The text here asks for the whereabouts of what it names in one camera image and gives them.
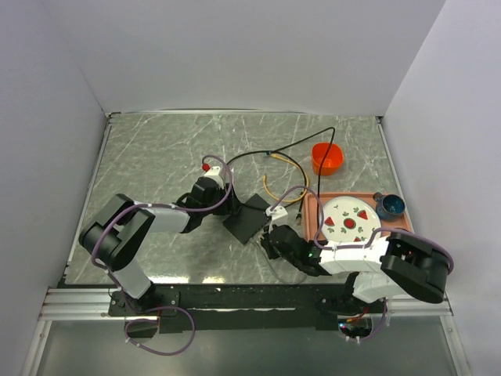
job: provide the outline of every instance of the marble tabletop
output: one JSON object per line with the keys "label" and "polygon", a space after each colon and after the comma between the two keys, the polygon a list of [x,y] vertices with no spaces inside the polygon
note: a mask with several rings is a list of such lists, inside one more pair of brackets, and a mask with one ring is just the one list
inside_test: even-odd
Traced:
{"label": "marble tabletop", "polygon": [[[226,161],[249,150],[275,149],[334,126],[334,142],[344,151],[344,163],[332,176],[322,178],[322,191],[383,191],[397,193],[374,117],[337,117],[309,114],[114,114],[85,208],[84,224],[116,193],[136,201],[172,202],[189,192],[203,174],[201,158],[215,154]],[[316,189],[310,150],[323,133],[284,150],[304,168]],[[232,164],[235,190],[245,201],[258,193],[273,202],[263,189],[267,175],[276,196],[302,184],[301,173],[290,164],[265,155],[243,157]],[[297,206],[290,207],[290,225]],[[224,217],[209,216],[192,233],[149,233],[136,256],[156,283],[275,284],[262,253],[249,242],[242,245],[221,224]],[[72,249],[67,284],[108,284],[80,245]],[[284,280],[294,282],[302,273],[282,259],[271,261]],[[340,283],[345,275],[308,277],[305,283]]]}

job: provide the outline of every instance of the yellow cable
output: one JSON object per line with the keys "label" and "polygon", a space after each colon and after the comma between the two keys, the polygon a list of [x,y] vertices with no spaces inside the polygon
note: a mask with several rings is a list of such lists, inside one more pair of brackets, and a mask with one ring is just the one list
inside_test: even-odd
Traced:
{"label": "yellow cable", "polygon": [[[286,158],[282,158],[277,154],[272,154],[272,157],[274,157],[275,159],[278,159],[279,161],[287,162],[287,163],[293,165],[298,170],[301,170],[297,164],[295,164],[292,161],[289,161]],[[309,179],[308,175],[306,175],[306,173],[305,173],[305,176],[306,176],[306,186],[310,186],[310,179]],[[275,200],[279,200],[279,198],[276,197],[273,193],[271,193],[270,190],[268,189],[268,186],[266,185],[266,175],[263,175],[263,187],[265,188],[265,191],[267,194],[269,194]],[[306,192],[307,192],[307,190],[304,190],[303,193],[301,193],[301,195],[294,200],[282,200],[282,202],[288,202],[288,203],[298,202],[298,201],[302,200],[302,198],[305,196]]]}

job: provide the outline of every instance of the orange tray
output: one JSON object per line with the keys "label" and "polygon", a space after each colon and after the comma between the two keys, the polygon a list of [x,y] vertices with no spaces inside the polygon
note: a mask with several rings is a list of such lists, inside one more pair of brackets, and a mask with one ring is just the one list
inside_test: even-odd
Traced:
{"label": "orange tray", "polygon": [[[373,200],[374,192],[322,192],[320,194],[320,201],[322,204],[326,204],[328,201],[335,197],[339,196],[352,196],[356,197],[362,201],[365,201],[369,204],[373,209],[376,209],[376,201]],[[308,193],[305,196],[305,203],[303,205],[303,230],[306,240],[313,240],[313,236],[318,229],[317,226],[317,211],[316,211],[316,199],[313,197],[311,193]],[[381,220],[382,227],[398,227],[400,229],[406,229],[410,231],[410,223],[407,218],[407,213],[404,213],[402,217],[400,217],[395,222],[386,222]],[[322,233],[319,235],[319,240],[325,240],[325,237]]]}

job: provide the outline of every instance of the teal mug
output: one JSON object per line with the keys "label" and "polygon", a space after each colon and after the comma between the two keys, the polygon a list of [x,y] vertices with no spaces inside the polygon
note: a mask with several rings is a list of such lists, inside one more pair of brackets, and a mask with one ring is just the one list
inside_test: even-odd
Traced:
{"label": "teal mug", "polygon": [[396,194],[383,195],[376,192],[373,199],[377,202],[376,213],[387,222],[394,222],[404,215],[405,202]]}

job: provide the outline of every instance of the metal frame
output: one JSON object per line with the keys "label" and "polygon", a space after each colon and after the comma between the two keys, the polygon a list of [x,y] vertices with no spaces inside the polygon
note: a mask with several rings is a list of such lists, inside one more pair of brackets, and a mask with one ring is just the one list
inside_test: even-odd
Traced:
{"label": "metal frame", "polygon": [[[267,110],[161,110],[161,111],[144,111],[141,114],[235,114],[235,113],[269,113]],[[290,111],[274,111],[276,113],[290,113]],[[106,143],[108,141],[110,130],[112,127],[113,113],[108,114],[108,122],[103,134],[103,142],[99,150],[99,155],[96,160],[96,166],[92,173],[92,178],[89,183],[87,197],[82,209],[81,217],[76,230],[74,245],[77,242],[77,236],[81,229],[84,220],[85,211],[92,194],[92,187],[96,180],[99,164],[103,158]],[[378,117],[377,127],[379,128],[381,139],[383,140],[386,154],[391,166],[391,170],[395,177],[396,186],[399,194],[403,197],[402,188],[398,181],[398,176],[395,171],[393,160],[391,159],[390,151],[387,146],[387,141],[384,136],[382,123]],[[413,225],[410,222],[410,217],[407,209],[405,210],[409,218],[411,229]],[[73,257],[75,246],[72,247],[67,265],[70,264]],[[53,321],[79,321],[79,320],[126,320],[125,317],[110,317],[108,309],[110,307],[110,294],[117,289],[103,287],[87,287],[87,288],[57,288],[49,289],[45,297],[45,301],[41,308],[38,325],[35,330],[34,338],[31,347],[28,351],[27,358],[23,367],[22,375],[36,375],[41,357],[44,351],[45,343],[49,335],[50,327]],[[456,367],[456,372],[459,375],[471,375],[470,366],[467,362],[466,355],[463,350],[460,337],[452,318],[452,310],[449,305],[449,300],[438,305],[427,304],[417,301],[408,295],[402,295],[390,299],[388,302],[388,315],[390,316],[440,316],[442,326],[444,328],[445,337],[449,345],[452,361]],[[367,316],[380,316],[380,314],[368,314]]]}
{"label": "metal frame", "polygon": [[37,374],[51,325],[52,321],[38,321],[21,376],[35,376]]}
{"label": "metal frame", "polygon": [[[40,321],[124,320],[108,316],[110,294],[116,288],[53,288],[49,289],[40,312]],[[451,316],[449,303],[428,304],[408,295],[394,297],[388,303],[391,316]],[[380,316],[378,313],[367,316]]]}

